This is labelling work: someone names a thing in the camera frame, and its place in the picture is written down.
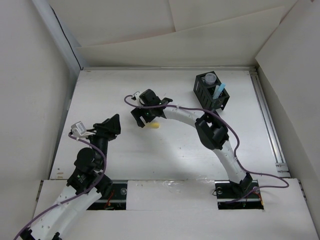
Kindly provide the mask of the yellow highlighter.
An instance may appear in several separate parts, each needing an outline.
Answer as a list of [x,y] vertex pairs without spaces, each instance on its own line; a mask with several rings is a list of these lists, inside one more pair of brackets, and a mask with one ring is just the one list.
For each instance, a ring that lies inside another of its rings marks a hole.
[[159,122],[150,122],[150,123],[147,123],[145,125],[145,127],[148,129],[158,129],[160,127],[160,123]]

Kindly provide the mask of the black two-slot organizer box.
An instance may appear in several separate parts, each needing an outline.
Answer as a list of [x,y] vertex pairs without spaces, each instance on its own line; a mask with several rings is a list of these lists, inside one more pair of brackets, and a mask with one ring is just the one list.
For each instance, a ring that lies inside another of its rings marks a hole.
[[[215,84],[207,85],[205,83],[205,75],[207,73],[214,73],[217,77]],[[224,88],[223,92],[217,99],[213,99],[213,94],[215,91],[215,88],[217,85],[222,84],[219,77],[214,71],[202,73],[195,76],[195,82],[193,87],[193,92],[195,93],[195,96],[197,97],[200,105],[203,109],[206,110],[224,110],[224,108],[227,105],[227,102],[230,98],[230,95],[226,91],[226,87]]]

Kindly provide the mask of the clear jar of paper clips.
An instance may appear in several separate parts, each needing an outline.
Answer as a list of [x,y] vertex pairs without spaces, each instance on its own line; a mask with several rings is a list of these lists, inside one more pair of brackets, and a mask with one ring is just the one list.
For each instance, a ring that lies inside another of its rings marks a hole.
[[216,83],[216,81],[217,81],[217,76],[212,72],[207,73],[204,77],[204,82],[207,85],[213,85]]

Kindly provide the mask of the blue highlighter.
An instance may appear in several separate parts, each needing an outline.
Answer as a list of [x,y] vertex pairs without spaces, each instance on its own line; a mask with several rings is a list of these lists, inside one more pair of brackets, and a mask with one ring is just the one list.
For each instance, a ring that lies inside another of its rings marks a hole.
[[221,83],[220,85],[217,85],[215,87],[215,90],[214,90],[214,93],[212,95],[212,98],[213,99],[218,99],[221,95],[221,93],[223,92],[223,90],[225,89],[225,84],[224,83]]

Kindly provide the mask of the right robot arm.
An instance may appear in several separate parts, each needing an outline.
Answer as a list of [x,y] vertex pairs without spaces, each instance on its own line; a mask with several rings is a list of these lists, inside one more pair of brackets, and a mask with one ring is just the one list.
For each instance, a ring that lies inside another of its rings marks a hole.
[[127,98],[135,102],[131,114],[141,128],[155,118],[175,120],[194,127],[202,145],[213,151],[224,167],[235,197],[243,197],[250,191],[252,177],[237,162],[229,140],[228,126],[216,112],[173,105],[172,99],[167,97],[160,99],[151,89],[126,96],[125,102]]

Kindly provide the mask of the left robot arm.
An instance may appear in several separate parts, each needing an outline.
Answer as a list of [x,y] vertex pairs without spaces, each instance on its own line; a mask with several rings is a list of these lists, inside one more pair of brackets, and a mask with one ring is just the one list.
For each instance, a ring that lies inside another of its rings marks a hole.
[[77,153],[75,169],[54,204],[28,222],[16,239],[62,240],[82,213],[111,194],[113,182],[106,176],[108,144],[120,133],[119,114],[95,123],[92,129],[81,121],[71,126],[68,137],[86,147]]

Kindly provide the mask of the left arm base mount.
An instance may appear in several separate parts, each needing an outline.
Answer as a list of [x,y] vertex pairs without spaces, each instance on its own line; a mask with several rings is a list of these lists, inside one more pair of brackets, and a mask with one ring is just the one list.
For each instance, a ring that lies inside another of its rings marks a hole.
[[128,181],[116,180],[113,182],[108,196],[103,196],[88,207],[89,211],[122,211],[126,210]]

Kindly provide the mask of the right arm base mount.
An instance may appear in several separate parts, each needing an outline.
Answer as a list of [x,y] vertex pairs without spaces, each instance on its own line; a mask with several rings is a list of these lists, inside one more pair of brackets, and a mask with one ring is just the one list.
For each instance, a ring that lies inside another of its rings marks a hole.
[[236,193],[235,188],[228,180],[219,180],[214,183],[212,195],[216,197],[219,210],[263,210],[264,203],[259,190],[252,189],[259,186],[254,180],[244,193]]

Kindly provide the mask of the aluminium rail right edge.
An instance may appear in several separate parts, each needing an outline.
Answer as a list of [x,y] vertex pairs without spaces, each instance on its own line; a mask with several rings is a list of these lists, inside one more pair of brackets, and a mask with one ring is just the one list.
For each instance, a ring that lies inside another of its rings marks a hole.
[[283,179],[291,178],[291,174],[282,151],[282,147],[273,123],[267,100],[259,79],[259,75],[255,67],[249,71],[249,75],[266,128],[269,145],[275,161],[275,168],[278,172],[279,177]]

